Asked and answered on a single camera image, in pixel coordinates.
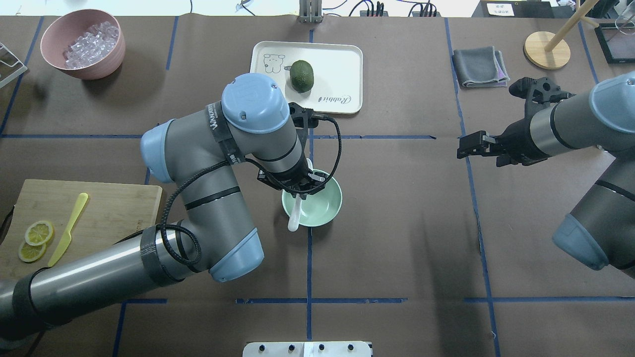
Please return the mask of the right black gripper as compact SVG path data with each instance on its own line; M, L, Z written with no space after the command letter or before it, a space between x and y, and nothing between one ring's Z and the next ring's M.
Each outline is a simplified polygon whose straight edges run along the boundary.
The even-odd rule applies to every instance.
M524 77L513 83L509 92L525 99L524 118L510 124L499 136L491 136L487 131L462 136L456 154L458 160L468 156L497 157L497 167L530 166L574 150L554 124L558 104L573 97L573 93L563 91L548 77Z

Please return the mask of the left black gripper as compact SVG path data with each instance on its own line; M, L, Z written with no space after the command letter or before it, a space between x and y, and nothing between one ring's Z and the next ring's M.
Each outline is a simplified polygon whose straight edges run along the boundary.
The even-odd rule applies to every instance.
M316 128L320 120L331 119L331 117L325 113L315 112L313 109L303 108L295 102L289 103L289 109L290 119L293 121L299 139L299 144L295 147L300 149L303 158L287 172L275 173L270 170L260 170L257 179L276 190L290 193L293 199L304 200L304 194L320 192L331 179L327 174L310 174L311 169L305 155L308 129Z

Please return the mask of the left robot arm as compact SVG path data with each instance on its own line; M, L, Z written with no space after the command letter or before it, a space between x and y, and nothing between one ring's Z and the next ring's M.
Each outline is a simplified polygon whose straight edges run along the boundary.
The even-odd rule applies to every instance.
M259 181L306 196L330 176L308 166L293 116L274 79L243 74L218 102L146 132L141 155L150 172L177 190L159 224L102 252L40 269L1 288L1 347L138 294L208 271L218 282L243 276L263 249L232 166L259 168Z

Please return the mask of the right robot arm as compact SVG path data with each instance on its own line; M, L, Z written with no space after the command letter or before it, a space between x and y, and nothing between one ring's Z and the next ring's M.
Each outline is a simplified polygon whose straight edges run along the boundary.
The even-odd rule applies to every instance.
M477 131L459 139L456 156L494 157L497 167L530 166L556 156L578 160L589 190L565 215L553 243L586 267L612 267L634 277L634 72L573 94L547 78L524 77L509 88L524 116L499 135Z

